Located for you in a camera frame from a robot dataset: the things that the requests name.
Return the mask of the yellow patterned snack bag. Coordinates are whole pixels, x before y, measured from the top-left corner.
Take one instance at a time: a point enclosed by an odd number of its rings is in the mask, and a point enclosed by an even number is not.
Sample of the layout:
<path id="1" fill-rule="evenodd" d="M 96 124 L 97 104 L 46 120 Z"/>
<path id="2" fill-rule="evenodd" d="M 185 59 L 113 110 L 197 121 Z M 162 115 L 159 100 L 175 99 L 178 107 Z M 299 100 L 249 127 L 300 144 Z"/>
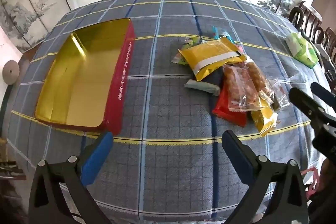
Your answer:
<path id="1" fill-rule="evenodd" d="M 272 106 L 265 100 L 260 100 L 262 108 L 251 112 L 252 120 L 259 132 L 265 136 L 277 126 L 278 114 L 273 111 Z"/>

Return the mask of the red snack packet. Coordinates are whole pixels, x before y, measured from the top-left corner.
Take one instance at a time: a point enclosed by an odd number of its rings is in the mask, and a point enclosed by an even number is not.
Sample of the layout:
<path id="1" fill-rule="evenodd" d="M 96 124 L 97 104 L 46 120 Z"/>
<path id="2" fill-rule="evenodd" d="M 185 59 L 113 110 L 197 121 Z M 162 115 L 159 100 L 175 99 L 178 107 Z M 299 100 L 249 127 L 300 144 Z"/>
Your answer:
<path id="1" fill-rule="evenodd" d="M 234 112 L 228 108 L 228 88 L 227 84 L 223 84 L 219 98 L 216 102 L 212 113 L 232 124 L 240 127 L 245 127 L 247 123 L 247 114 L 245 112 Z"/>

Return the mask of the clear bag brown snacks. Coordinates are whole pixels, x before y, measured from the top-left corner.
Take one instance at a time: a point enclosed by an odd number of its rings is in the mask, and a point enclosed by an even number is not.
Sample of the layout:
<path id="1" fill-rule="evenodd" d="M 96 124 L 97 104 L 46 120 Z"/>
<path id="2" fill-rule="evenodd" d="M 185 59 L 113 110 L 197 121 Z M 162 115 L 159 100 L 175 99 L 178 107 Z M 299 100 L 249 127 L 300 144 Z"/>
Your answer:
<path id="1" fill-rule="evenodd" d="M 244 67 L 247 69 L 260 98 L 265 100 L 269 105 L 273 104 L 274 91 L 264 73 L 251 60 L 245 61 Z"/>

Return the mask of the clear bag of peanuts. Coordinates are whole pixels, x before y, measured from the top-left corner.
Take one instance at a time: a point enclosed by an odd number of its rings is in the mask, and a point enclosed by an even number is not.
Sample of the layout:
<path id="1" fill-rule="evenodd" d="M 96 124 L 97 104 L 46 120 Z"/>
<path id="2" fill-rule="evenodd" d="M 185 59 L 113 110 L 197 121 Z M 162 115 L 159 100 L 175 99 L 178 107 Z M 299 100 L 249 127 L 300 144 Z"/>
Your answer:
<path id="1" fill-rule="evenodd" d="M 232 112 L 258 111 L 263 108 L 259 94 L 245 67 L 224 65 L 224 82 L 228 90 L 228 108 Z"/>

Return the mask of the navy and mint snack packet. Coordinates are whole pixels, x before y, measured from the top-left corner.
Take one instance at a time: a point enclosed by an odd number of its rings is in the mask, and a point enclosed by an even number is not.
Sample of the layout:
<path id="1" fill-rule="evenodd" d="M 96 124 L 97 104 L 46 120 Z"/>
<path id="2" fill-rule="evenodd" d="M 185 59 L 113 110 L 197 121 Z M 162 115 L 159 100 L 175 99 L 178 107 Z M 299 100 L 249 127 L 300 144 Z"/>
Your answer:
<path id="1" fill-rule="evenodd" d="M 223 77 L 223 70 L 221 68 L 210 73 L 201 81 L 197 81 L 193 76 L 185 83 L 185 88 L 200 90 L 212 94 L 213 96 L 219 96 L 221 93 L 221 83 Z"/>

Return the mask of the yellow snack bag white stripe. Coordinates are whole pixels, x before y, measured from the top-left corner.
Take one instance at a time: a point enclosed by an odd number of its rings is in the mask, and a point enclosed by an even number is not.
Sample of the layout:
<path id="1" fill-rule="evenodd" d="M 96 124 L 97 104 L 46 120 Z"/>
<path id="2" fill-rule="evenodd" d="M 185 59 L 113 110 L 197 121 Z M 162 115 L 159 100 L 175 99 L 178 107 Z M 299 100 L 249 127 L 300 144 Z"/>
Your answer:
<path id="1" fill-rule="evenodd" d="M 247 59 L 224 37 L 179 50 L 179 53 L 188 63 L 197 81 L 201 81 L 225 64 L 243 63 Z"/>

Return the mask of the green tissue pack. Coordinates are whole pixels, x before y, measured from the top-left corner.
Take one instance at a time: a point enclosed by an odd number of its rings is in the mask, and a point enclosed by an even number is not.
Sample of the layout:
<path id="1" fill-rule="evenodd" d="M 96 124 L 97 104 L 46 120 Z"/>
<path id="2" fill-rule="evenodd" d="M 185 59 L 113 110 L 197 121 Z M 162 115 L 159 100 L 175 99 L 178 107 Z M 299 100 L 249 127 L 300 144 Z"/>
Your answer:
<path id="1" fill-rule="evenodd" d="M 292 32 L 285 38 L 291 55 L 308 68 L 313 68 L 319 61 L 315 49 L 301 34 Z"/>

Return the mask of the dark wooden chair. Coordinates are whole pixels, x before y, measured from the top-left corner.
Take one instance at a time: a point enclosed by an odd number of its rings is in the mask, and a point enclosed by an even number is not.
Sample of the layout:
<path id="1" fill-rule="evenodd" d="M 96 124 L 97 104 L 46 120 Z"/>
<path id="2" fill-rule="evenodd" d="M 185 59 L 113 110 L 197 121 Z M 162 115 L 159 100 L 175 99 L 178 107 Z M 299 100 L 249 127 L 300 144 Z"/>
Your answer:
<path id="1" fill-rule="evenodd" d="M 325 72 L 335 72 L 335 32 L 322 28 L 322 16 L 305 1 L 294 0 L 290 6 L 289 21 L 299 33 L 318 50 Z"/>

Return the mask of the red gold toffee tin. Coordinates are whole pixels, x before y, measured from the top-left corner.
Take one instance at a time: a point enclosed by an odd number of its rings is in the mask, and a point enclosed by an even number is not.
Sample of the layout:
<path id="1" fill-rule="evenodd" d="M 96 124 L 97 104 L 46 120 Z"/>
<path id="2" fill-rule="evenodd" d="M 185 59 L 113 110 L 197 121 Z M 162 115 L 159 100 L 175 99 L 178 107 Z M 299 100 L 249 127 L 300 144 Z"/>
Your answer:
<path id="1" fill-rule="evenodd" d="M 71 32 L 44 80 L 35 118 L 57 128 L 118 135 L 134 41 L 129 18 Z"/>

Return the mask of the wooden stool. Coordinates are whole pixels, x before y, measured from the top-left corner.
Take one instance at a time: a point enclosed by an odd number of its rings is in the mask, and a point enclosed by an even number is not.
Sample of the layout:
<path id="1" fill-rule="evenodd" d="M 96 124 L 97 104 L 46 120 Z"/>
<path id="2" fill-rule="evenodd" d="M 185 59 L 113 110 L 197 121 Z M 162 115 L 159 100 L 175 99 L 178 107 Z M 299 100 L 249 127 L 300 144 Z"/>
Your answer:
<path id="1" fill-rule="evenodd" d="M 9 160 L 7 141 L 1 138 L 0 179 L 1 180 L 26 180 L 26 175 L 15 161 Z"/>

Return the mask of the blue plaid tablecloth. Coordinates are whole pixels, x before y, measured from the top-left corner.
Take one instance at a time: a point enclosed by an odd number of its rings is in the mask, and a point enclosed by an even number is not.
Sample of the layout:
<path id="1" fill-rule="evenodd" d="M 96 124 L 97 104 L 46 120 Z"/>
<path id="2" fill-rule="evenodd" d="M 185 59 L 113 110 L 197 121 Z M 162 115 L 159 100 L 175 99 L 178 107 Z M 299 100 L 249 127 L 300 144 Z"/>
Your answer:
<path id="1" fill-rule="evenodd" d="M 302 169 L 324 157 L 311 145 L 309 120 L 296 107 L 279 112 L 278 126 L 261 137 L 252 121 L 238 127 L 211 114 L 215 100 L 185 87 L 188 67 L 172 59 L 188 36 L 210 39 L 212 28 L 229 32 L 269 79 L 285 91 L 327 86 L 320 66 L 295 60 L 285 37 L 295 32 L 282 16 L 238 0 L 104 0 L 65 14 L 46 36 L 18 87 L 7 131 L 9 155 L 34 174 L 41 159 L 62 162 L 93 142 L 83 132 L 38 122 L 36 102 L 46 74 L 67 36 L 78 28 L 128 17 L 134 50 L 123 107 L 122 130 L 95 183 L 93 198 L 110 218 L 181 221 L 226 217 L 242 199 L 243 185 L 221 145 L 231 129 L 256 154 L 295 159 Z"/>

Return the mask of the teal candy wrapper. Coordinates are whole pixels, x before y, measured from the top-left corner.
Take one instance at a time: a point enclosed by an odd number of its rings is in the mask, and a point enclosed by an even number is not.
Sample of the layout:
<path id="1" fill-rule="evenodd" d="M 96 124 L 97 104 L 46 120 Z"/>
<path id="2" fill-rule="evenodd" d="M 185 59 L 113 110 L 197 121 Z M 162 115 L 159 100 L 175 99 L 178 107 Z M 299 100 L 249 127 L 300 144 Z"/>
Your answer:
<path id="1" fill-rule="evenodd" d="M 228 39 L 232 44 L 234 44 L 234 40 L 232 39 L 231 35 L 224 29 L 224 28 L 219 28 L 219 27 L 212 27 L 213 31 L 213 38 L 214 39 L 220 39 L 222 37 Z"/>

